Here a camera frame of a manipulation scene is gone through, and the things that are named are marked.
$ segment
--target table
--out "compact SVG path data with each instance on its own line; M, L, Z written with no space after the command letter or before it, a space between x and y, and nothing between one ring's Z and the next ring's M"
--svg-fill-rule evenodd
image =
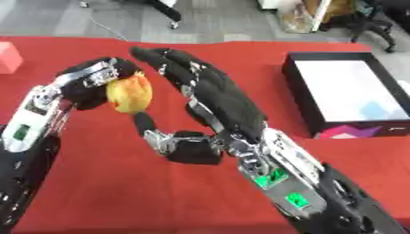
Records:
M25 59L14 75L0 76L0 122L7 122L29 89L70 65L100 56L130 59L128 48L186 49L228 72L269 116L269 124L296 139L381 201L401 221L410 209L410 139L308 139L281 65L289 51L358 51L363 45L230 42L156 45L115 39L4 37ZM185 100L142 65L154 87L148 112L165 131L204 130L184 112ZM15 233L285 233L295 234L270 202L236 171L233 158L220 166L171 164L141 140L130 118L104 105L74 112L62 149L45 184Z

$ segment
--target chair leg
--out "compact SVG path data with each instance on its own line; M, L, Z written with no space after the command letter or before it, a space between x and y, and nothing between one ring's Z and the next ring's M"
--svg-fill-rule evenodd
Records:
M163 2L159 0L151 0L149 3L159 12L170 18L173 22L171 22L171 28L175 29L178 27L178 23L182 20L182 15L179 11L175 10L172 7L167 6Z
M90 4L86 1L80 1L80 7L88 8L88 7L90 7Z
M376 24L376 25L379 25L379 26L381 26L381 27L384 27L384 31L386 32L386 33L389 33L390 34L390 32L392 32L392 27L393 27L393 24L392 23L390 23L390 22L387 22L387 21L384 21L384 20L373 20L373 23L374 24Z
M351 38L351 43L357 43L357 41L359 40L359 37L361 36L361 34L363 34L363 32L365 32L366 30L368 30L369 27L369 23L365 22L362 23L356 27L351 27L351 31L353 32L353 37Z
M368 28L369 31L372 31L373 33L379 35L380 37L382 37L384 40L387 41L387 43L389 44L389 47L385 50L388 53L393 53L394 49L395 49L395 41L392 38L392 36L390 36L390 34L386 33L381 27L377 26L377 25L371 25Z

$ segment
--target green label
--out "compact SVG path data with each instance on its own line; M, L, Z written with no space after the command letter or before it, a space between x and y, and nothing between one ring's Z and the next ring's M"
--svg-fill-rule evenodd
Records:
M266 188L279 180L287 177L287 173L282 168L276 168L269 175L261 175L255 178L254 182L263 188Z
M308 201L298 193L292 193L286 196L286 200L296 208L303 208L308 205Z
M29 129L30 129L30 126L21 124L20 128L18 128L18 130L13 135L13 137L17 139L18 141L23 141L24 138L26 138L26 135Z

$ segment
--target chair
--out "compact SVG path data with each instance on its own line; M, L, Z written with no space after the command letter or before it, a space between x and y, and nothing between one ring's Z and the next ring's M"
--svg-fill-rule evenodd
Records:
M320 26L320 30L327 31L332 27L346 27L353 32L353 37L351 38L352 43L356 43L365 31L371 31L387 41L389 46L385 49L386 52L395 52L396 44L391 36L393 24L384 20L376 19L376 16L383 11L383 0L362 1L364 1L364 3L371 8L369 14L356 11L356 13L349 16L334 16L328 23L322 24Z
M162 14L164 14L165 16L167 16L168 18L172 20L169 24L169 27L171 29L177 29L179 27L179 23L180 21L182 21L182 15L180 14L179 11L175 10L172 7L167 6L160 0L146 0L146 2L150 4L151 6L153 6L157 11L161 12ZM83 8L90 7L90 4L84 0L80 0L79 4L80 4L80 7L83 7Z

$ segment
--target pink block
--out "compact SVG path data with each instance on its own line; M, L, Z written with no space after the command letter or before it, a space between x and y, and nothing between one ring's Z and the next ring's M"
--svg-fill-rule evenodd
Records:
M11 42L0 42L0 74L13 74L22 63L23 58Z

